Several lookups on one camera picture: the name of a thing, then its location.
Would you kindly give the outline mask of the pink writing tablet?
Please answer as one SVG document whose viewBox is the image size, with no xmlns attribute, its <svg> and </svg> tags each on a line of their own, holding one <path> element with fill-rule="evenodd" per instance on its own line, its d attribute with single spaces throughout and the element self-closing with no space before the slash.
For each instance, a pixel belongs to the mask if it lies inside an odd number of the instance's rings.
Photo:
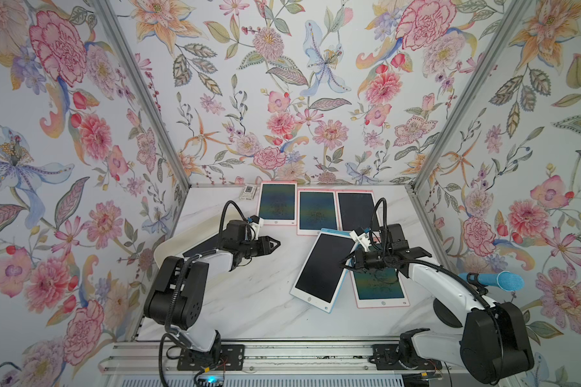
<svg viewBox="0 0 581 387">
<path fill-rule="evenodd" d="M 265 225 L 297 224 L 297 183 L 263 182 L 260 186 L 257 215 Z"/>
<path fill-rule="evenodd" d="M 379 217 L 374 214 L 375 200 L 372 191 L 337 191 L 337 210 L 340 229 L 351 232 L 357 228 L 376 230 Z"/>
<path fill-rule="evenodd" d="M 297 234 L 318 235 L 338 229 L 337 197 L 333 190 L 298 190 Z"/>
</svg>

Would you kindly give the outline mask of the blue writing tablet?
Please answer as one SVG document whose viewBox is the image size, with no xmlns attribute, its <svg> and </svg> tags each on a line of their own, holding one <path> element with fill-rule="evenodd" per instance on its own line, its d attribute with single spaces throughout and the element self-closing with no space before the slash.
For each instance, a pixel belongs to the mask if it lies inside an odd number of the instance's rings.
<svg viewBox="0 0 581 387">
<path fill-rule="evenodd" d="M 357 246 L 349 232 L 322 229 L 290 289 L 290 295 L 331 313 L 345 278 L 344 266 Z"/>
<path fill-rule="evenodd" d="M 222 252 L 223 249 L 219 246 L 219 235 L 215 234 L 212 235 L 203 242 L 197 243 L 197 245 L 189 248 L 187 251 L 182 253 L 182 256 L 185 259 L 188 258 L 196 258 L 196 259 L 203 259 L 208 256 L 215 255 L 219 252 Z"/>
</svg>

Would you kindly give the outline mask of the cream plastic storage box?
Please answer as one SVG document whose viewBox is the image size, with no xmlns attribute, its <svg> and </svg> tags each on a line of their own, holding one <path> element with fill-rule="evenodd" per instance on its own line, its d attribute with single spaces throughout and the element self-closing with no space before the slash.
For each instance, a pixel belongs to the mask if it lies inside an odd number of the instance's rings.
<svg viewBox="0 0 581 387">
<path fill-rule="evenodd" d="M 153 253 L 155 264 L 158 269 L 161 269 L 164 262 L 169 257 L 179 258 L 180 261 L 186 260 L 182 256 L 182 253 L 215 234 L 218 234 L 217 229 L 215 227 L 207 227 L 204 223 L 180 232 L 169 240 L 161 243 L 155 249 L 155 252 Z M 195 259 L 195 261 L 209 264 L 209 269 L 211 269 L 213 273 L 227 273 L 232 270 L 233 255 L 232 253 L 222 251 L 203 259 Z"/>
</svg>

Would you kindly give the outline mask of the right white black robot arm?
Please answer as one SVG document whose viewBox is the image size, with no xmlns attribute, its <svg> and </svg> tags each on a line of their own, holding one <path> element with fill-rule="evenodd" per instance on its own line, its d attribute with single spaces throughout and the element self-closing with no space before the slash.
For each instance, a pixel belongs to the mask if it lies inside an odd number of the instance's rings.
<svg viewBox="0 0 581 387">
<path fill-rule="evenodd" d="M 421 247 L 410 247 L 399 224 L 377 233 L 357 228 L 350 232 L 356 248 L 339 265 L 352 273 L 395 270 L 434 297 L 433 311 L 440 322 L 456 329 L 452 335 L 426 327 L 400 334 L 395 351 L 375 355 L 376 364 L 400 363 L 413 369 L 423 361 L 462 366 L 478 382 L 497 385 L 500 380 L 535 366 L 524 315 L 513 303 L 499 303 L 487 295 L 499 278 L 488 284 L 480 274 L 459 276 L 439 264 Z"/>
</svg>

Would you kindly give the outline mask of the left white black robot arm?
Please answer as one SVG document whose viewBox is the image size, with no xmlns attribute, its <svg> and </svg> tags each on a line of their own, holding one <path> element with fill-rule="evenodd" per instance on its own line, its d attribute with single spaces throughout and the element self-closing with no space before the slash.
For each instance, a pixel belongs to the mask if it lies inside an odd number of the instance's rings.
<svg viewBox="0 0 581 387">
<path fill-rule="evenodd" d="M 144 316 L 164 327 L 162 341 L 181 348 L 179 362 L 208 371 L 230 360 L 220 333 L 200 319 L 208 280 L 237 269 L 244 260 L 272 254 L 281 242 L 260 236 L 263 219 L 229 221 L 217 235 L 190 248 L 186 232 L 161 245 Z"/>
</svg>

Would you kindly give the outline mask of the blue microphone on stand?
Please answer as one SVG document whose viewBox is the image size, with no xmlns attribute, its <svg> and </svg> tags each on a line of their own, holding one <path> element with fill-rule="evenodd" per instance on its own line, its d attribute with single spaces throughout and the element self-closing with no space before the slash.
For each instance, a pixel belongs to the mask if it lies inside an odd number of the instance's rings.
<svg viewBox="0 0 581 387">
<path fill-rule="evenodd" d="M 488 287 L 493 286 L 506 292 L 515 292 L 525 287 L 524 279 L 514 273 L 461 273 L 458 275 L 466 284 L 470 284 L 478 293 L 486 295 Z"/>
</svg>

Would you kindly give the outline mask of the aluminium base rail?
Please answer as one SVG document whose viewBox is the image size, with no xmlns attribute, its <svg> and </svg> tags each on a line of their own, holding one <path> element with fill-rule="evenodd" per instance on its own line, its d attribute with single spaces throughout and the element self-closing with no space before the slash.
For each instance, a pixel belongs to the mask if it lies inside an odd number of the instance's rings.
<svg viewBox="0 0 581 387">
<path fill-rule="evenodd" d="M 369 374 L 431 372 L 437 376 L 466 373 L 450 361 L 414 360 L 395 363 L 398 340 L 223 340 L 218 373 L 260 376 L 273 373 Z M 162 366 L 167 376 L 194 373 L 194 361 L 184 360 L 172 343 L 160 350 L 153 341 L 113 346 L 101 361 L 103 375 L 157 375 Z"/>
</svg>

